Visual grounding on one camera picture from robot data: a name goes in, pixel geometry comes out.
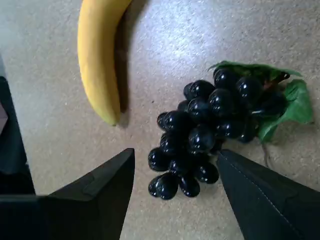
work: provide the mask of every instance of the grape leaf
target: grape leaf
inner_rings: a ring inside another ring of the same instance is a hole
[[[313,121],[313,109],[309,98],[307,84],[302,79],[294,79],[284,89],[288,107],[279,118],[264,120],[260,123],[258,137],[262,142],[269,142],[277,126],[286,121],[309,124]]]
[[[276,77],[280,76],[282,73],[287,73],[297,77],[302,77],[302,75],[294,70],[277,68],[267,64],[244,64],[234,61],[222,61],[211,67],[208,71],[214,68],[227,67],[231,68],[236,73],[239,73],[242,76],[255,76],[257,78],[268,78],[268,81],[274,80]]]

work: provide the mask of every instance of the speckled surface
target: speckled surface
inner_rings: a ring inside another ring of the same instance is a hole
[[[103,123],[86,99],[77,60],[81,0],[2,0],[0,55],[38,194],[74,181],[127,147],[136,174],[122,240],[241,240],[219,182],[195,199],[151,198],[148,151],[156,118],[182,89],[221,60],[299,70],[313,102],[313,125],[282,125],[268,149],[278,172],[320,191],[320,7],[317,0],[133,0],[117,35],[121,126]],[[257,141],[229,148],[261,163]]]

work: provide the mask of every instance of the table surface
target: table surface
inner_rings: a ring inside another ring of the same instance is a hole
[[[156,118],[183,99],[183,87],[212,79],[212,64],[231,60],[300,71],[314,124],[281,125],[268,145],[273,168],[320,190],[320,7],[317,0],[133,0],[116,37],[126,113],[105,124],[91,109],[77,59],[81,0],[2,0],[0,54],[12,92],[36,192],[48,194],[125,148],[136,173],[121,239],[240,240],[219,181],[188,199],[149,196],[156,175],[147,154],[162,134]],[[263,162],[257,140],[227,148]]]

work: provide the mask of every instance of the grape bunch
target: grape bunch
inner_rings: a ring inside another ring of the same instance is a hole
[[[172,199],[179,187],[187,197],[196,197],[198,181],[214,184],[219,173],[210,158],[226,139],[249,143],[261,119],[279,116],[287,107],[277,85],[266,87],[263,79],[225,67],[213,72],[213,84],[197,80],[186,85],[183,94],[177,110],[158,116],[164,133],[148,155],[149,167],[165,172],[151,180],[148,191],[163,200]]]

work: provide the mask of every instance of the yellow banana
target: yellow banana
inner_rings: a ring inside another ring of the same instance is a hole
[[[96,113],[108,124],[120,118],[114,61],[118,23],[131,0],[83,0],[77,51],[82,83]]]

